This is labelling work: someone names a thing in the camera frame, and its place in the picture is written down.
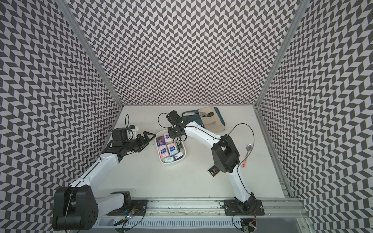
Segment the pink white tissue pack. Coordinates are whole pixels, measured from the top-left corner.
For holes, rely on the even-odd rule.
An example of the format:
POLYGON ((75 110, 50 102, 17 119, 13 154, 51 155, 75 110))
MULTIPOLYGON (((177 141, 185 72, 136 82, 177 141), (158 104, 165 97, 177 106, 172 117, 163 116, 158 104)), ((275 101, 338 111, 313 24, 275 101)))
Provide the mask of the pink white tissue pack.
POLYGON ((170 137, 169 133, 164 133, 163 137, 165 139, 166 144, 173 143, 173 139, 170 137))

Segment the white storage box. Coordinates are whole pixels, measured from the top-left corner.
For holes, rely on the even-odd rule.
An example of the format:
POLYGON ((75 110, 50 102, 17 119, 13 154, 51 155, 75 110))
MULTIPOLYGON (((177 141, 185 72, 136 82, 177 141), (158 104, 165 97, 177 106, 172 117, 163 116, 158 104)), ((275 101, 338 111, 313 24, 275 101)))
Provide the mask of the white storage box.
POLYGON ((167 130, 158 132, 154 141, 158 158, 162 164, 175 164, 186 157, 187 152, 183 142, 179 139, 172 139, 167 130))

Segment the purple tissue pack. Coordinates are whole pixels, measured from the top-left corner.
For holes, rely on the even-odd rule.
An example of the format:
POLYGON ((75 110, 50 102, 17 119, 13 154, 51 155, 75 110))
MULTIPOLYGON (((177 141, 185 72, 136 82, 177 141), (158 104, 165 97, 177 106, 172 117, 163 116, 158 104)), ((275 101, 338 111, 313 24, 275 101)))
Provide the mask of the purple tissue pack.
POLYGON ((157 144, 158 147, 165 146, 167 143, 165 141, 164 136, 157 137, 156 138, 156 144, 157 144))

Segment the pale blue pink pack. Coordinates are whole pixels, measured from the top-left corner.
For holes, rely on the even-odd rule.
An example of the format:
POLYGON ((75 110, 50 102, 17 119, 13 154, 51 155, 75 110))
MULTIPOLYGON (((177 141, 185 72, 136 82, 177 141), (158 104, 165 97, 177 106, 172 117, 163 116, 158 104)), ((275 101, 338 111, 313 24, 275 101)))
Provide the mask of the pale blue pink pack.
POLYGON ((167 144, 167 148, 169 150, 170 156, 175 156, 176 154, 179 153, 178 146, 175 143, 167 144))

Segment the light blue tissue pack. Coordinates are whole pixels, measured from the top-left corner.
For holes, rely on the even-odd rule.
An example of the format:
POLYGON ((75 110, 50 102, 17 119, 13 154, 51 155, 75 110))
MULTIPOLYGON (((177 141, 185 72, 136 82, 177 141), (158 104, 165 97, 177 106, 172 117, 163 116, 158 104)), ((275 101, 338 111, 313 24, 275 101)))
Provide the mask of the light blue tissue pack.
POLYGON ((174 157, 166 157, 165 159, 164 159, 164 162, 165 163, 172 163, 174 161, 174 157))

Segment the black tissue pack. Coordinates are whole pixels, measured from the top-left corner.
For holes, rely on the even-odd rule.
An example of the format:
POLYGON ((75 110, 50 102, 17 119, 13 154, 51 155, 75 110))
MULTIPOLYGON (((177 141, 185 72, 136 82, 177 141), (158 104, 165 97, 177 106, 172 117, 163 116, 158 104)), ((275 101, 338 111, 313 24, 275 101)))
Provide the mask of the black tissue pack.
POLYGON ((208 170, 209 174, 212 176, 212 177, 215 177, 219 172, 220 170, 215 166, 213 165, 209 170, 208 170))

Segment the blue Tempo pack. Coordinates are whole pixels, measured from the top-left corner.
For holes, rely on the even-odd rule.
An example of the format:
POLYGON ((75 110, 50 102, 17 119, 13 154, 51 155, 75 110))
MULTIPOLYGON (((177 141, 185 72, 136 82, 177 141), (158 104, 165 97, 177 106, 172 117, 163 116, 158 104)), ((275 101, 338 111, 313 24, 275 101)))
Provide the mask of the blue Tempo pack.
POLYGON ((176 154, 174 156, 174 160, 177 161, 177 160, 180 160, 184 157, 184 154, 182 152, 179 152, 178 154, 176 154))

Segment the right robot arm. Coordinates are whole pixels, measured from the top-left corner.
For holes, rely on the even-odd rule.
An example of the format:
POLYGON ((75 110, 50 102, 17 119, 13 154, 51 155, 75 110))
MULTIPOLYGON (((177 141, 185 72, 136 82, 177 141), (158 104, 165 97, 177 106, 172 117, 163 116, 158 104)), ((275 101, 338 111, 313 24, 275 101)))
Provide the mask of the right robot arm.
POLYGON ((217 135, 194 121, 187 123, 186 120, 169 127, 168 133, 172 139, 182 136, 194 138, 211 149, 214 165, 219 171, 228 174, 240 212, 254 212, 257 199, 243 178, 240 154, 230 135, 217 135))

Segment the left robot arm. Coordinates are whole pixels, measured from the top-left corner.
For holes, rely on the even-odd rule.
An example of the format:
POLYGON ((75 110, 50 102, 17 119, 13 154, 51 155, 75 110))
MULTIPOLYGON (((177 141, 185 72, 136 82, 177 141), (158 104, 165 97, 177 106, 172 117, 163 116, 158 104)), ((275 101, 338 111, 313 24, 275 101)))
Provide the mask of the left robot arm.
POLYGON ((134 135, 127 128, 114 129, 112 139, 97 161, 76 181, 55 191, 52 227, 55 231, 89 230, 97 219, 111 212, 122 210, 125 220, 140 212, 132 207, 128 191, 112 192, 104 198, 97 197, 97 188, 124 156, 141 152, 156 135, 147 131, 134 135))

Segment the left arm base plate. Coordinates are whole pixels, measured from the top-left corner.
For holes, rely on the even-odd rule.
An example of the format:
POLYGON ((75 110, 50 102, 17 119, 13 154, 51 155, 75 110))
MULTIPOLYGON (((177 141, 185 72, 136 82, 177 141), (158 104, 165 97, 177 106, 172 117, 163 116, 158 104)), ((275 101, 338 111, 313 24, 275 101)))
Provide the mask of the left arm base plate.
POLYGON ((132 200, 129 206, 124 205, 121 208, 115 209, 109 212, 107 216, 127 216, 132 209, 136 209, 135 216, 144 216, 147 210, 147 204, 148 200, 146 199, 132 200))

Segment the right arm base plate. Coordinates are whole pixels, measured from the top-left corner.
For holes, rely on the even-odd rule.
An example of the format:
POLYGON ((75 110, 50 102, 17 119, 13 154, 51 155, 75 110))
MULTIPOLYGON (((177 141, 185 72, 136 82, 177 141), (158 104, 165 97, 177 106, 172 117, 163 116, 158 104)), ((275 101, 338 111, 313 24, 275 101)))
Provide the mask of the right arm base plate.
POLYGON ((238 200, 223 200, 223 208, 226 216, 243 215, 243 216, 264 216, 264 207, 261 200, 256 200, 251 206, 238 200))

